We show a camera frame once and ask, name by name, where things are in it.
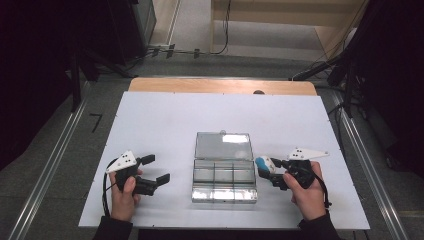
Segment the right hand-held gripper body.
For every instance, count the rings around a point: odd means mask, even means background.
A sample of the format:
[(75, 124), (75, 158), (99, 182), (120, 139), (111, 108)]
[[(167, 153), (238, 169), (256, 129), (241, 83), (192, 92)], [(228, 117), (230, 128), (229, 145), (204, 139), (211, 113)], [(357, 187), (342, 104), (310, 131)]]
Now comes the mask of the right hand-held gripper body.
[(307, 189), (317, 179), (323, 190), (326, 189), (323, 180), (317, 176), (312, 169), (311, 159), (328, 156), (327, 151), (318, 151), (296, 147), (288, 156), (289, 167), (286, 169), (299, 183), (301, 187)]

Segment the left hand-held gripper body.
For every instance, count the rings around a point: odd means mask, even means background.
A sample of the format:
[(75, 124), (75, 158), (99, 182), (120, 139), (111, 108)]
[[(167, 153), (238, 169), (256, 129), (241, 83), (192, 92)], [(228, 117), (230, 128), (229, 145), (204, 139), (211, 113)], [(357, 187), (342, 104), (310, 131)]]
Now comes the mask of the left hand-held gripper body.
[(152, 196), (157, 189), (155, 181), (143, 179), (138, 173), (139, 166), (133, 152), (128, 150), (121, 154), (117, 159), (111, 162), (106, 168), (106, 173), (116, 173), (115, 185), (123, 190), (124, 184), (129, 177), (136, 178), (136, 187), (133, 191), (134, 194)]

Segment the blue and white plush toy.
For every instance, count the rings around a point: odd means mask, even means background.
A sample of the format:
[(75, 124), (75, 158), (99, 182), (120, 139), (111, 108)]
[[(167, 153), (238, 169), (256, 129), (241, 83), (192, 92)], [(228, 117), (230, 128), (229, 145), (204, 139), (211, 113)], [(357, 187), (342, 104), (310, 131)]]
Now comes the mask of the blue and white plush toy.
[(255, 159), (256, 166), (259, 170), (267, 171), (274, 174), (276, 172), (276, 166), (268, 156), (259, 156)]

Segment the clear grey plastic compartment box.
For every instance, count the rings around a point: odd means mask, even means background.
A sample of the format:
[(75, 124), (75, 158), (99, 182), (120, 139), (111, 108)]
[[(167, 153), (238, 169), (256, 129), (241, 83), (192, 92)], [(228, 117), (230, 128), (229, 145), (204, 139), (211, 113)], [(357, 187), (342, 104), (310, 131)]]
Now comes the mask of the clear grey plastic compartment box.
[(192, 178), (195, 203), (255, 204), (258, 193), (250, 136), (198, 132)]

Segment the person's right hand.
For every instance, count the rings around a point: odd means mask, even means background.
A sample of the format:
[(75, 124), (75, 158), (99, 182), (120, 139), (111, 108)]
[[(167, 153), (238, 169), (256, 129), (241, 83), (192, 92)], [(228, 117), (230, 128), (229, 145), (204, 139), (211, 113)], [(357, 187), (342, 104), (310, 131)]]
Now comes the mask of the person's right hand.
[(301, 187), (288, 172), (283, 174), (283, 179), (292, 191), (292, 202), (299, 208), (305, 221), (311, 221), (326, 214), (324, 191), (317, 179), (314, 179), (308, 189)]

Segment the person's left hand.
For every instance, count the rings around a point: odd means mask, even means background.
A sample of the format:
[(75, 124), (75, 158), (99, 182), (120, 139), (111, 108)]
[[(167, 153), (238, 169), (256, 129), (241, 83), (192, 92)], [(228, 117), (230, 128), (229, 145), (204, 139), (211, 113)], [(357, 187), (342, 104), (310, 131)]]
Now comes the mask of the person's left hand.
[(123, 190), (120, 190), (116, 185), (116, 173), (109, 174), (111, 187), (112, 210), (110, 216), (113, 219), (130, 222), (135, 213), (135, 207), (141, 200), (141, 196), (134, 194), (136, 187), (136, 178), (129, 177)]

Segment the white table board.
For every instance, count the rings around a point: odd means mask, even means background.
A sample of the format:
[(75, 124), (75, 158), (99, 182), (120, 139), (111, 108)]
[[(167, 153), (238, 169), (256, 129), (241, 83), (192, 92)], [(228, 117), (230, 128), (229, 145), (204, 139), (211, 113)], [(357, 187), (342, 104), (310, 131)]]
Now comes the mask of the white table board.
[(287, 157), (295, 148), (325, 152), (319, 163), (339, 230), (369, 224), (335, 134), (318, 96), (126, 92), (117, 110), (85, 203), (80, 226), (95, 227), (103, 214), (107, 165), (124, 151), (153, 154), (143, 175), (170, 174), (168, 184), (142, 199), (133, 223), (139, 228), (294, 229), (302, 216), (288, 191), (257, 181), (254, 204), (195, 203), (191, 199), (195, 140), (200, 132), (247, 133), (253, 153)]

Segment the wooden table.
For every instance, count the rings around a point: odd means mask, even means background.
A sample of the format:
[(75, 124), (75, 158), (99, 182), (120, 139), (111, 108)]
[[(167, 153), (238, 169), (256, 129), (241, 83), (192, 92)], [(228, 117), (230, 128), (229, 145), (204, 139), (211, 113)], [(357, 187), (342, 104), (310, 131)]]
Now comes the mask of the wooden table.
[(128, 90), (131, 92), (317, 95), (311, 82), (176, 77), (134, 78)]

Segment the black tripod stand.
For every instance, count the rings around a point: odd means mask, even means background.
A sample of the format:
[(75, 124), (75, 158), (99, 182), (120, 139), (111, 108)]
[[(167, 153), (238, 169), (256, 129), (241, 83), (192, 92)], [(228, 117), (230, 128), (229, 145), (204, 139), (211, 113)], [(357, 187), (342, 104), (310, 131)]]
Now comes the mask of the black tripod stand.
[(88, 81), (97, 81), (99, 78), (99, 72), (95, 67), (96, 63), (100, 63), (113, 73), (117, 73), (124, 78), (135, 78), (134, 74), (123, 70), (91, 49), (76, 48), (72, 50), (70, 53), (69, 76), (72, 90), (72, 112), (75, 112), (82, 102), (80, 71), (83, 72), (83, 75)]
[(344, 50), (336, 57), (330, 60), (324, 61), (322, 63), (319, 63), (317, 66), (296, 73), (295, 75), (290, 77), (290, 80), (304, 81), (312, 77), (313, 75), (316, 75), (332, 67), (333, 70), (327, 78), (327, 84), (330, 87), (335, 87), (341, 84), (342, 80), (345, 80), (344, 97), (341, 102), (341, 107), (343, 108), (347, 116), (351, 118), (353, 89), (357, 77), (356, 66), (356, 59), (348, 50)]

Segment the black curtain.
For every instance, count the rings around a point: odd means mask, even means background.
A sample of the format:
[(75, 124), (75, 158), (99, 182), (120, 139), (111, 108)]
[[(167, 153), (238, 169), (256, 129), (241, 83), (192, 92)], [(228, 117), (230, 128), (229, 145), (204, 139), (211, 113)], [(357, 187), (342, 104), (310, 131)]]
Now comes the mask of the black curtain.
[(105, 0), (0, 0), (0, 170), (72, 95), (70, 53)]
[(369, 0), (360, 29), (371, 124), (389, 166), (424, 179), (424, 0)]

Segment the dark cabinet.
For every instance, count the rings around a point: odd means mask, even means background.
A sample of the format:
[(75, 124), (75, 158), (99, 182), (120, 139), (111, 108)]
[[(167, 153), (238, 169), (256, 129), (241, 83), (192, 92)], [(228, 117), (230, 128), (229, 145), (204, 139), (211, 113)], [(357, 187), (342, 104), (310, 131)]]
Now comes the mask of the dark cabinet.
[(147, 53), (157, 18), (153, 0), (109, 0), (124, 62)]

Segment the beige wooden shelf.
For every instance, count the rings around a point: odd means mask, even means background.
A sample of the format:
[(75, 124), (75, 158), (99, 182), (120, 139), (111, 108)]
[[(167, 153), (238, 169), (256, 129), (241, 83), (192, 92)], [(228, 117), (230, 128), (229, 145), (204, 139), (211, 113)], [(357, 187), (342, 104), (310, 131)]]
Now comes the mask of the beige wooden shelf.
[(314, 26), (328, 59), (342, 50), (349, 31), (357, 27), (369, 0), (210, 0), (211, 23), (230, 20)]

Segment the metal floor rail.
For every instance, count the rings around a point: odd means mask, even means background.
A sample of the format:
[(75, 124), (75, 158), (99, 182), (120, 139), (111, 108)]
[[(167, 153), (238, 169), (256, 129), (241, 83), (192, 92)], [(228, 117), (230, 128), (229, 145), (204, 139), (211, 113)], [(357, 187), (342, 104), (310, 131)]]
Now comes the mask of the metal floor rail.
[(7, 240), (24, 240), (25, 236), (42, 204), (50, 183), (59, 167), (67, 146), (75, 132), (83, 111), (86, 108), (92, 83), (86, 82), (82, 88), (82, 100), (67, 122), (41, 172), (29, 197), (26, 199), (14, 227)]
[(393, 240), (410, 240), (401, 222), (397, 210), (373, 164), (371, 156), (358, 132), (355, 121), (342, 111), (342, 122), (353, 145), (358, 161), (366, 176), (370, 189), (378, 205), (379, 211), (386, 223), (386, 226)]

